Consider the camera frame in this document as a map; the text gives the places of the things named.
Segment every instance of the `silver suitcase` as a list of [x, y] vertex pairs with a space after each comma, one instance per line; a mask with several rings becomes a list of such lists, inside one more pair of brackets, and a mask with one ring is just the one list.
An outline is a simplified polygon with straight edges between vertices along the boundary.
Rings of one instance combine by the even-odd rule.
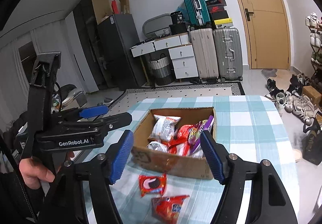
[[213, 30], [208, 28], [190, 31], [190, 38], [194, 49], [199, 78], [217, 79], [219, 77], [219, 71]]
[[219, 74], [225, 79], [243, 80], [242, 47], [239, 32], [234, 27], [214, 30]]

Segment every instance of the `screw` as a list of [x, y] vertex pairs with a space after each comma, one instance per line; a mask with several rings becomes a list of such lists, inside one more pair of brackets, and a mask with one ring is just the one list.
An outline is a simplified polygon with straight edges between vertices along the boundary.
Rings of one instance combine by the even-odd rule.
[[69, 167], [70, 165], [72, 165], [72, 163], [73, 163], [72, 161], [65, 161], [64, 166]]
[[270, 161], [269, 161], [269, 160], [263, 160], [263, 164], [264, 164], [265, 166], [269, 166], [269, 165], [270, 165]]
[[237, 158], [238, 158], [238, 156], [235, 154], [235, 153], [230, 153], [229, 155], [228, 155], [228, 157], [231, 159], [231, 160], [237, 160]]
[[105, 159], [105, 154], [104, 153], [100, 153], [100, 154], [98, 154], [97, 156], [97, 159], [99, 160], [99, 161], [102, 161], [102, 160], [104, 160]]

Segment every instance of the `tablecloth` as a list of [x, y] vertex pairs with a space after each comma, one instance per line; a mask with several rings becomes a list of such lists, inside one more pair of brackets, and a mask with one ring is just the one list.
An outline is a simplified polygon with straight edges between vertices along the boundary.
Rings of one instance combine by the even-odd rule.
[[[263, 96], [145, 99], [129, 108], [132, 123], [127, 127], [110, 132], [104, 140], [105, 145], [93, 150], [85, 161], [98, 153], [104, 153], [110, 144], [118, 141], [125, 129], [134, 131], [149, 109], [168, 107], [215, 107], [216, 141], [243, 160], [253, 162], [260, 162], [262, 159], [270, 160], [289, 194], [296, 214], [298, 213], [299, 185], [292, 147], [274, 104]], [[151, 198], [156, 195], [148, 194], [143, 198], [140, 196], [137, 181], [140, 174], [160, 175], [160, 173], [142, 169], [134, 164], [130, 155], [121, 179], [111, 186], [115, 204], [124, 224], [160, 223], [151, 214]], [[250, 191], [251, 181], [247, 181], [238, 223], [245, 223]], [[217, 180], [168, 175], [164, 196], [190, 195], [183, 204], [178, 223], [208, 224], [213, 218], [222, 192], [223, 186]], [[89, 222], [96, 223], [87, 186], [85, 186], [84, 193]]]

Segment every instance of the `refrigerator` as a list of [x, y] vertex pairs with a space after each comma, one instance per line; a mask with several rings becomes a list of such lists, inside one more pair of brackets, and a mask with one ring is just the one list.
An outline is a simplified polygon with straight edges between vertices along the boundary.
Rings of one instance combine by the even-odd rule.
[[131, 47], [140, 42], [131, 14], [113, 14], [98, 25], [107, 69], [120, 90], [138, 88], [147, 82], [139, 58]]

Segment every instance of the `wooden door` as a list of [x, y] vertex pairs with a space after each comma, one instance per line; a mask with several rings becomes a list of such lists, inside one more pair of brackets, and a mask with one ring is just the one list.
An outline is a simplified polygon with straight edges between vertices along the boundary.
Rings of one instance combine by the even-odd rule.
[[288, 69], [290, 39], [282, 0], [239, 0], [239, 6], [244, 14], [251, 68]]

